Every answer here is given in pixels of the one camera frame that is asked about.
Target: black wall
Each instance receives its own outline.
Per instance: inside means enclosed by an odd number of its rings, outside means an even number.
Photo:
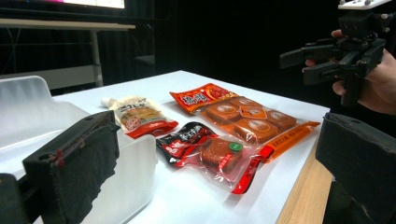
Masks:
[[[337,9],[338,0],[169,2],[174,10],[168,14],[172,21],[163,30],[156,30],[158,73],[185,70],[324,105],[334,113],[361,119],[396,134],[389,125],[392,118],[388,115],[379,115],[362,106],[341,106],[340,97],[332,91],[332,82],[305,86],[303,64],[279,69],[279,54],[331,37],[331,31],[338,28],[338,17],[345,14]],[[380,9],[391,12],[389,6]],[[165,46],[157,41],[160,38],[166,40]]]
[[[136,78],[134,58],[153,54],[154,51],[153,37],[143,34],[149,31],[142,28],[153,21],[154,1],[127,0],[125,3],[125,9],[113,9],[4,1],[0,3],[0,17],[126,22],[136,25],[137,28],[129,32],[97,32],[104,83],[110,85]],[[0,27],[0,76],[92,63],[92,40],[89,31]]]

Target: green sticker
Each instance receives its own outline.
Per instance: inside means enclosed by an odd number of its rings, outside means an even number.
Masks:
[[[242,149],[242,145],[239,143],[230,143],[229,148],[232,151],[240,151]]]

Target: printed label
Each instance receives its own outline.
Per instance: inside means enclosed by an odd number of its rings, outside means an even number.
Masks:
[[[229,148],[232,151],[240,151],[240,150],[242,150],[243,147],[239,143],[230,143]]]
[[[252,100],[249,100],[248,98],[241,98],[241,99],[239,100],[239,103],[240,103],[241,105],[255,105],[255,104],[256,104],[256,102],[254,102],[254,101],[252,101]]]
[[[256,130],[259,132],[267,132],[270,130],[270,126],[262,120],[256,120],[256,119],[250,120],[248,122],[248,126],[250,128],[252,128],[253,130]]]
[[[233,113],[236,111],[236,109],[230,105],[219,105],[218,111],[221,113]]]
[[[179,158],[181,156],[181,153],[184,151],[184,148],[190,146],[191,146],[190,143],[182,142],[177,139],[175,140],[175,142],[172,142],[168,146],[163,146],[163,149],[165,149],[173,157]]]
[[[280,120],[280,121],[288,121],[290,119],[287,115],[282,114],[282,113],[277,112],[277,111],[271,111],[270,115],[271,115],[271,117],[273,119],[277,119],[277,120]]]
[[[257,106],[241,106],[239,107],[241,115],[250,119],[266,119],[267,114],[261,107]]]
[[[232,91],[227,91],[213,83],[183,92],[170,92],[177,103],[190,113],[196,112],[197,109],[204,105],[211,105],[215,102],[223,101],[238,96]]]
[[[219,171],[221,171],[225,167],[225,165],[231,159],[232,156],[233,156],[232,153],[227,153],[227,155],[224,156],[224,158],[219,163],[219,167],[218,167]]]

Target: vacuum-sealed food package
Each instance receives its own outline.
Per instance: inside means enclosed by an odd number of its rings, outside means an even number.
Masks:
[[[221,90],[221,94],[210,94],[212,90]],[[295,118],[212,83],[191,91],[170,94],[187,112],[258,148],[281,138],[284,143],[282,147],[272,147],[276,153],[271,160],[301,141],[320,124]]]
[[[178,125],[177,121],[164,116],[155,102],[145,97],[127,96],[119,100],[103,98],[101,104],[114,110],[122,130],[132,138],[144,134],[167,134]]]
[[[257,148],[231,135],[217,135],[200,122],[158,138],[157,148],[170,164],[193,166],[233,194],[247,192],[261,161],[274,153],[271,147]]]

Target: white plastic container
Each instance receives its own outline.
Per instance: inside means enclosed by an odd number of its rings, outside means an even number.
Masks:
[[[87,116],[70,103],[55,102],[42,77],[0,79],[0,173],[21,178],[24,158]],[[134,140],[118,131],[118,139],[116,173],[102,185],[83,223],[122,223],[151,199],[155,138],[145,135]]]

